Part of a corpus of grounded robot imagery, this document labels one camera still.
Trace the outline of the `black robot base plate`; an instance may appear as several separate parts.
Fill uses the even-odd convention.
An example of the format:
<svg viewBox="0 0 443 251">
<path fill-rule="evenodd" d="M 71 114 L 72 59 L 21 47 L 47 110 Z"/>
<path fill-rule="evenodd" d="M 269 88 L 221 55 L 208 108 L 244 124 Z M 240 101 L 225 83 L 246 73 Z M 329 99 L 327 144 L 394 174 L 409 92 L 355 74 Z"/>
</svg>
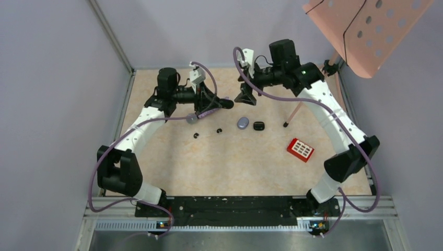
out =
<svg viewBox="0 0 443 251">
<path fill-rule="evenodd" d="M 302 217 L 339 216 L 337 199 L 320 204 L 315 209 L 306 197 L 293 196 L 176 196 L 156 209 L 138 202 L 137 218 L 167 218 L 174 216 L 175 226 L 296 226 Z"/>
</svg>

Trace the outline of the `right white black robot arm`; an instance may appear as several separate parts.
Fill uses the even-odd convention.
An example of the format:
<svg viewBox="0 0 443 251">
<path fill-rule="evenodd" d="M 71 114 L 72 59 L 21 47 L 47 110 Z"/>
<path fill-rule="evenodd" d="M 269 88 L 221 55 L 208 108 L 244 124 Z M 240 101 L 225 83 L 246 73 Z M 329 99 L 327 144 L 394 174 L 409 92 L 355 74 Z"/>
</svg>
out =
<svg viewBox="0 0 443 251">
<path fill-rule="evenodd" d="M 253 95 L 278 101 L 298 101 L 305 104 L 328 135 L 335 155 L 324 162 L 324 173 L 308 190 L 306 208 L 312 215 L 321 215 L 349 176 L 371 165 L 371 158 L 380 145 L 378 138 L 367 136 L 349 118 L 336 101 L 323 73 L 314 63 L 302 64 L 290 39 L 269 45 L 271 64 L 261 68 L 250 49 L 233 49 L 233 59 L 239 71 L 240 94 L 235 102 L 256 105 Z"/>
</svg>

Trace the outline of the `lavender earbud charging case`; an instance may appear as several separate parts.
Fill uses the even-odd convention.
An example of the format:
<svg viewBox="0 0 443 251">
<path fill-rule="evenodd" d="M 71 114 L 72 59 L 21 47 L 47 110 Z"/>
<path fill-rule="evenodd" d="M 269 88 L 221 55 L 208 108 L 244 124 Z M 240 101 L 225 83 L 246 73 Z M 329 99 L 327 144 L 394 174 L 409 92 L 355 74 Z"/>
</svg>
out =
<svg viewBox="0 0 443 251">
<path fill-rule="evenodd" d="M 247 117 L 241 117 L 237 122 L 237 128 L 240 130 L 244 130 L 249 125 L 249 119 Z"/>
</svg>

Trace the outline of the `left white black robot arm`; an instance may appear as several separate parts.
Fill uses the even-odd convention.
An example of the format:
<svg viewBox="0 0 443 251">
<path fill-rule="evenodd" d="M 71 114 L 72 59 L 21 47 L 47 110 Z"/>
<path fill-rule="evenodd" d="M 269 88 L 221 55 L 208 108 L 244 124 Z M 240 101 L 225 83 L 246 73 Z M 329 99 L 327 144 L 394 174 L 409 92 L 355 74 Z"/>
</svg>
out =
<svg viewBox="0 0 443 251">
<path fill-rule="evenodd" d="M 178 104 L 192 104 L 194 115 L 214 108 L 230 109 L 234 103 L 217 97 L 217 89 L 209 90 L 204 81 L 214 76 L 205 66 L 191 62 L 190 86 L 180 85 L 181 76 L 176 69 L 159 70 L 157 85 L 145 102 L 141 113 L 126 132 L 110 146 L 102 146 L 97 153 L 97 184 L 100 188 L 147 202 L 155 216 L 167 211 L 166 193 L 143 179 L 137 160 L 150 138 L 167 121 L 172 121 Z"/>
</svg>

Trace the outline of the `black earbud case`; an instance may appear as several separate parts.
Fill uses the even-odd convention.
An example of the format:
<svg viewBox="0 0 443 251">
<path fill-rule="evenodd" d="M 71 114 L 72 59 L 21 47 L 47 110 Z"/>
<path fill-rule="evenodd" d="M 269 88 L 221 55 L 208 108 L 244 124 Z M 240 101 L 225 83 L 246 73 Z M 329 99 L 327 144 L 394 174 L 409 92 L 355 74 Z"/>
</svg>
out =
<svg viewBox="0 0 443 251">
<path fill-rule="evenodd" d="M 265 129 L 265 123 L 263 121 L 256 121 L 253 123 L 253 129 L 256 131 L 263 131 Z"/>
<path fill-rule="evenodd" d="M 218 103 L 221 109 L 232 109 L 234 107 L 234 102 L 229 99 L 220 99 Z"/>
</svg>

